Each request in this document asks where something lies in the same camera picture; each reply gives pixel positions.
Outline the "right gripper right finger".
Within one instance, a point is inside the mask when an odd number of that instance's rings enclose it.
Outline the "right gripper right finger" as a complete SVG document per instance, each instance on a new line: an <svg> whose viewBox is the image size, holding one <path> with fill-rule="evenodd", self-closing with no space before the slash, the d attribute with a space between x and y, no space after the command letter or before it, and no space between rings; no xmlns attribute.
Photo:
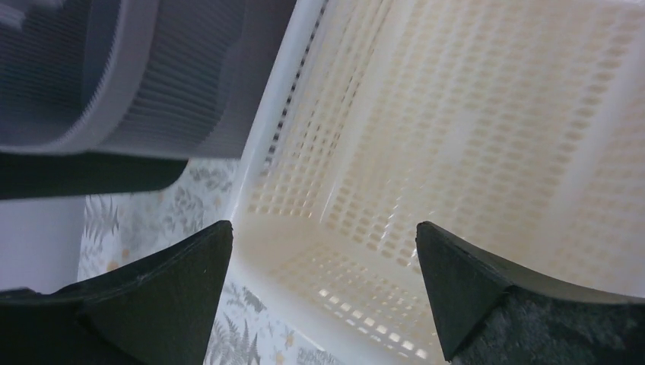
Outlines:
<svg viewBox="0 0 645 365"><path fill-rule="evenodd" d="M415 238L451 364L642 364L644 300L561 281L429 221Z"/></svg>

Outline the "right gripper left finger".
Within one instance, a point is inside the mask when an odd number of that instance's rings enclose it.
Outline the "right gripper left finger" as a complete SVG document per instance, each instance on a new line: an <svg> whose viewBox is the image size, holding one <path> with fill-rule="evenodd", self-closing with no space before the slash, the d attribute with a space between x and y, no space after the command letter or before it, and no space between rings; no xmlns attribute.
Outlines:
<svg viewBox="0 0 645 365"><path fill-rule="evenodd" d="M54 293L1 293L3 364L201 364L233 248L218 221Z"/></svg>

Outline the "white perforated plastic basket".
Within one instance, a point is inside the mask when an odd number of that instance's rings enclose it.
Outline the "white perforated plastic basket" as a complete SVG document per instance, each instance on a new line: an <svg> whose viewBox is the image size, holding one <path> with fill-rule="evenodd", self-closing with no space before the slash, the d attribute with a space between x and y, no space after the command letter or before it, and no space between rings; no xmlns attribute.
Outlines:
<svg viewBox="0 0 645 365"><path fill-rule="evenodd" d="M644 294L642 1L298 1L230 268L347 364L441 364L417 224Z"/></svg>

